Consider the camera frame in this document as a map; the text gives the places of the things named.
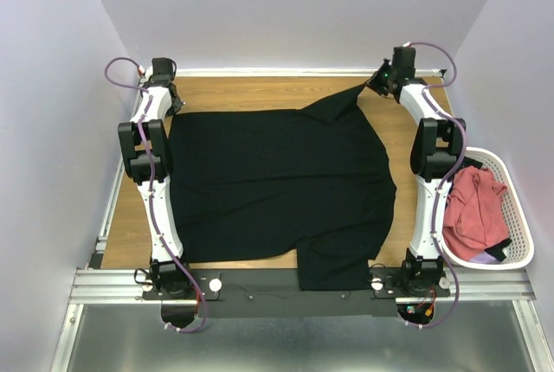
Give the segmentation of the black t shirt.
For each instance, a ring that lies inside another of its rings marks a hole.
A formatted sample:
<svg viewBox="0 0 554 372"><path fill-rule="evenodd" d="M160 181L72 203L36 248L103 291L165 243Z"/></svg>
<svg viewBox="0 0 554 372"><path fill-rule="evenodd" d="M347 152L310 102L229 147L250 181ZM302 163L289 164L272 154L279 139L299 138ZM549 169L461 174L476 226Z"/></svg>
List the black t shirt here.
<svg viewBox="0 0 554 372"><path fill-rule="evenodd" d="M171 125L171 205L190 263L297 253L304 291L357 291L394 217L386 149L355 86L301 109Z"/></svg>

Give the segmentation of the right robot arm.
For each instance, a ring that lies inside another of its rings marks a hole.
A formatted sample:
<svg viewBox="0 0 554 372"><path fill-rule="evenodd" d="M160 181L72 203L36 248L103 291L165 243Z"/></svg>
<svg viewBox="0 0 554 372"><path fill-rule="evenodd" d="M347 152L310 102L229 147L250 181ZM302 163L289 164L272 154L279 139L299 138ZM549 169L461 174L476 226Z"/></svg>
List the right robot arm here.
<svg viewBox="0 0 554 372"><path fill-rule="evenodd" d="M392 286L406 296L422 296L437 288L444 275L442 224L454 174L467 148L466 125L445 111L429 84L416 77L417 42L393 49L366 86L382 97L391 95L417 124L409 164L417 183L415 231L405 259L394 270Z"/></svg>

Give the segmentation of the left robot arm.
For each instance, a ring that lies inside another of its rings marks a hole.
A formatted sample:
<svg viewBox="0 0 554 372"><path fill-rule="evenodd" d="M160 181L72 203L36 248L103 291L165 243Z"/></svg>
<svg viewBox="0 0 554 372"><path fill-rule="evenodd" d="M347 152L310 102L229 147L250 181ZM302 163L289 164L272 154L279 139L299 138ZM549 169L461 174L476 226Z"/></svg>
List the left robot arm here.
<svg viewBox="0 0 554 372"><path fill-rule="evenodd" d="M177 64L166 57L138 68L141 101L132 118L118 125L119 145L127 176L137 186L151 235L150 266L145 285L160 297L189 298L192 278L184 272L184 247L178 238L171 206L173 161L164 120L184 105L174 83Z"/></svg>

